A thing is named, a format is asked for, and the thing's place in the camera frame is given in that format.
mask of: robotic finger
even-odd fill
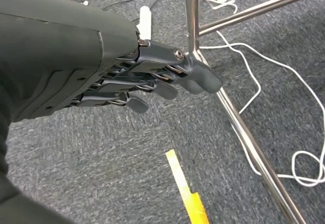
[[[129,92],[141,90],[155,92],[167,100],[176,97],[179,84],[185,90],[198,94],[217,92],[221,81],[210,67],[178,48],[155,41],[139,40],[136,51],[119,57],[101,79],[86,92],[75,98],[69,106],[128,106],[143,113],[148,105]]]

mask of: screw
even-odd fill
[[[140,46],[149,46],[149,43],[147,40],[139,39],[137,43]]]
[[[184,59],[184,54],[181,51],[181,50],[179,50],[179,49],[177,49],[177,48],[176,48],[174,51],[173,51],[173,54],[176,56],[176,58],[177,59],[177,60],[179,60],[179,61],[182,61],[182,60],[183,60]]]

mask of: black cable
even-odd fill
[[[106,11],[106,10],[107,10],[107,8],[109,8],[109,7],[112,7],[112,6],[115,6],[115,5],[118,5],[118,4],[123,4],[123,3],[129,3],[129,2],[132,2],[132,1],[135,1],[135,0],[126,0],[126,1],[117,2],[117,3],[112,4],[112,5],[106,6],[106,7],[103,8],[103,10]],[[158,1],[158,0],[155,0],[152,5],[151,5],[149,7],[149,9],[152,10]],[[136,18],[136,19],[132,20],[131,22],[138,21],[139,19],[140,18]]]

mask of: black sleeve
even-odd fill
[[[11,123],[11,106],[14,91],[0,83],[0,223],[1,224],[68,224],[72,223],[53,211],[23,196],[6,176],[8,166],[5,157]]]

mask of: metal pole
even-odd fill
[[[188,23],[189,53],[198,58],[198,0],[185,0]]]
[[[185,0],[188,19],[189,46],[195,49],[189,50],[201,62],[208,65],[207,62],[198,50],[198,0]],[[221,88],[217,92],[218,98],[225,108],[234,130],[238,138],[247,149],[255,165],[261,172],[261,175],[269,187],[272,195],[277,200],[280,208],[285,214],[290,223],[305,224],[305,222],[296,205],[291,200],[286,189],[280,182],[271,164],[263,155],[262,150],[255,141],[249,129],[244,123],[239,113],[230,101],[228,95]]]
[[[293,2],[296,2],[296,1],[299,1],[299,0],[271,0],[271,1],[265,2],[262,4],[249,8],[245,11],[242,11],[232,16],[203,25],[200,28],[199,35],[203,36],[203,35],[210,34],[216,30],[220,30],[225,27],[237,24],[241,21],[259,16],[261,14],[264,14],[266,12],[269,12],[271,10],[274,10],[277,8],[283,7],[283,6],[290,4]]]

